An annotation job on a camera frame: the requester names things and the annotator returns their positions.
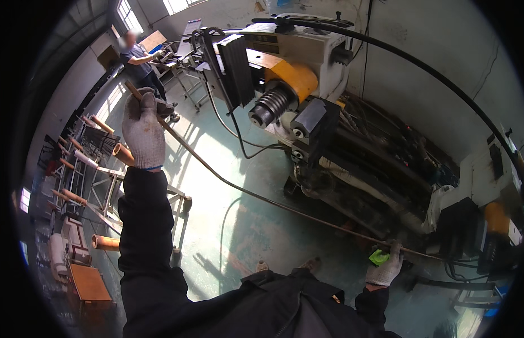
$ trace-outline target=bolt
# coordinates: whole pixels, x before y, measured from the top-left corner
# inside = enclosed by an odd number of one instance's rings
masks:
[[[296,159],[303,159],[303,154],[297,150],[292,152],[292,156],[294,156]]]
[[[303,132],[298,128],[294,128],[292,132],[294,133],[294,135],[296,135],[297,138],[303,139]]]

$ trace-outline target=black jacket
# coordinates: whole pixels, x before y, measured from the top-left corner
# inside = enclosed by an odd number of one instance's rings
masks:
[[[170,267],[174,220],[166,186],[163,172],[129,167],[125,195],[118,201],[123,221],[119,269],[125,273],[121,279],[127,315],[124,337],[293,337],[296,328],[306,323],[299,320],[299,313],[312,316],[312,310],[332,337],[396,336],[384,331],[388,289],[364,289],[354,310],[343,304],[344,292],[338,288],[269,271],[263,273],[262,283],[247,277],[238,290],[190,301],[183,271]],[[306,301],[312,310],[307,311]]]

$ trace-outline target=hand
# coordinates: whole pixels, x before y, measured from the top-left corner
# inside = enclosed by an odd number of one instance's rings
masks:
[[[134,157],[136,168],[151,170],[160,168],[165,158],[163,127],[157,121],[157,103],[153,89],[138,89],[142,100],[132,94],[127,98],[123,116],[123,137]]]
[[[153,57],[154,60],[156,60],[157,58],[163,57],[164,54],[166,54],[166,51],[164,51],[164,49],[161,49],[151,54],[151,56]]]
[[[379,267],[369,267],[365,276],[365,282],[376,286],[390,286],[390,283],[399,274],[403,265],[403,255],[399,253],[400,250],[401,241],[394,241],[390,249],[390,258]]]

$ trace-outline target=black sleeve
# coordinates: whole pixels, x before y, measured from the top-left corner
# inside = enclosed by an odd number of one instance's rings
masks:
[[[134,55],[130,51],[122,51],[119,53],[119,60],[121,60],[122,64],[128,64],[128,61],[133,57]]]
[[[166,324],[187,298],[180,268],[170,268],[172,209],[164,172],[129,167],[125,195],[117,203],[123,230],[119,242],[121,296],[127,315],[123,336],[150,336]]]
[[[369,291],[364,288],[363,292],[356,296],[356,313],[368,324],[379,331],[384,331],[386,316],[384,311],[388,306],[390,290],[378,289]]]

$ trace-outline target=yellow machine part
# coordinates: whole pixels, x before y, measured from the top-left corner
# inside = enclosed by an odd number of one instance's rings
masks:
[[[504,206],[501,203],[489,203],[485,207],[484,217],[488,222],[488,233],[508,234],[510,219],[504,213]]]
[[[317,76],[306,65],[290,64],[281,59],[271,68],[266,68],[266,83],[273,79],[286,82],[298,95],[299,103],[303,102],[318,86]]]

